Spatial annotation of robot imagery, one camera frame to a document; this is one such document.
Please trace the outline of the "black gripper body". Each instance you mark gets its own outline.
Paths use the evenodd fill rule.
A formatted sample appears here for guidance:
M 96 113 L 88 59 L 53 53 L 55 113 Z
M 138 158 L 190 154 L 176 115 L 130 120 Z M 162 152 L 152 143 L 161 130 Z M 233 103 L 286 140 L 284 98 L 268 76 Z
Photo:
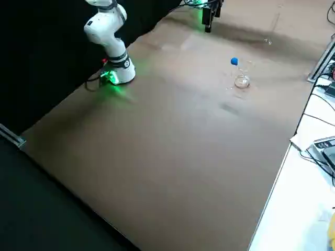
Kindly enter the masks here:
M 221 8 L 222 0 L 207 1 L 202 6 L 202 24 L 205 26 L 206 33 L 211 33 L 212 21 L 220 17 Z

